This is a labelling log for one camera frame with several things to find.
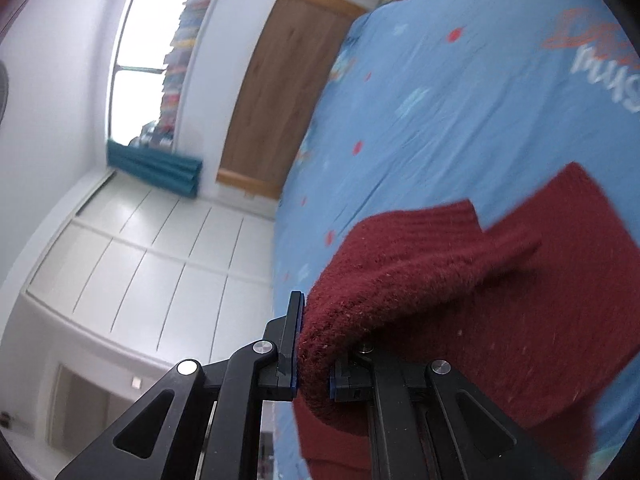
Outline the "dark red knit sweater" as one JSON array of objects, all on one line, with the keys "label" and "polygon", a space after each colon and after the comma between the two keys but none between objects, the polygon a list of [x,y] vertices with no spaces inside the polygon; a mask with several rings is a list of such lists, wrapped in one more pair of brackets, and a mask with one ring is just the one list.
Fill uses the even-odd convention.
[{"label": "dark red knit sweater", "polygon": [[448,361],[580,478],[594,404],[639,350],[638,246],[577,164],[489,229],[467,200],[356,224],[311,289],[297,344],[312,478],[370,477],[366,415],[330,397],[334,364],[364,344]]}]

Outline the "white wardrobe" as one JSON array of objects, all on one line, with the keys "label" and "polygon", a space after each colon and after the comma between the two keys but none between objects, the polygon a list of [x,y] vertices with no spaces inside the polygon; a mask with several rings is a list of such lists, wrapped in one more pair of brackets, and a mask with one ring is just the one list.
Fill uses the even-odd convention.
[{"label": "white wardrobe", "polygon": [[262,214],[90,174],[10,267],[1,354],[42,367],[63,350],[161,367],[227,359],[271,318],[272,239]]}]

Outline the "teal curtain left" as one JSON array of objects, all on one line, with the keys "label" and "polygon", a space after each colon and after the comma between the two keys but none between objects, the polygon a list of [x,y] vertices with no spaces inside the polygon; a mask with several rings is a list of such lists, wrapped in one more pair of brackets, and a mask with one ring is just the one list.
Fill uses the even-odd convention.
[{"label": "teal curtain left", "polygon": [[201,159],[165,153],[154,148],[122,145],[113,140],[106,144],[107,163],[143,182],[186,197],[198,196]]}]

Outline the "blue dinosaur print bedsheet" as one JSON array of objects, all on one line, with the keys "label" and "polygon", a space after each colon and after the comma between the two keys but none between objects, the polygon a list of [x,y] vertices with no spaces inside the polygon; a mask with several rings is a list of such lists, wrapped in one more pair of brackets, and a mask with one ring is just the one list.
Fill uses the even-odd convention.
[{"label": "blue dinosaur print bedsheet", "polygon": [[286,179],[273,309],[371,214],[490,226],[569,162],[639,231],[639,60],[602,0],[402,0],[358,18]]}]

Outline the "wooden headboard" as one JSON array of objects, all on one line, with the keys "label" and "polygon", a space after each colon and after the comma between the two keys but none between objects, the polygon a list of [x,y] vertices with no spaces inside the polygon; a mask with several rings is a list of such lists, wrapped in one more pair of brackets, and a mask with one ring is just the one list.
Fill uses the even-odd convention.
[{"label": "wooden headboard", "polygon": [[352,22],[349,0],[276,0],[250,58],[216,175],[276,200]]}]

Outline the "row of books on shelf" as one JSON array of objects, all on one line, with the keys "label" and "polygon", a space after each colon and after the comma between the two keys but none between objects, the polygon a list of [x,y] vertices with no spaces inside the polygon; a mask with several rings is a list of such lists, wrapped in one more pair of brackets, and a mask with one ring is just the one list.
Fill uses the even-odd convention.
[{"label": "row of books on shelf", "polygon": [[190,59],[212,0],[186,0],[180,14],[178,28],[171,39],[171,50],[165,56],[163,95],[160,118],[153,130],[152,144],[160,150],[174,147],[178,107]]}]

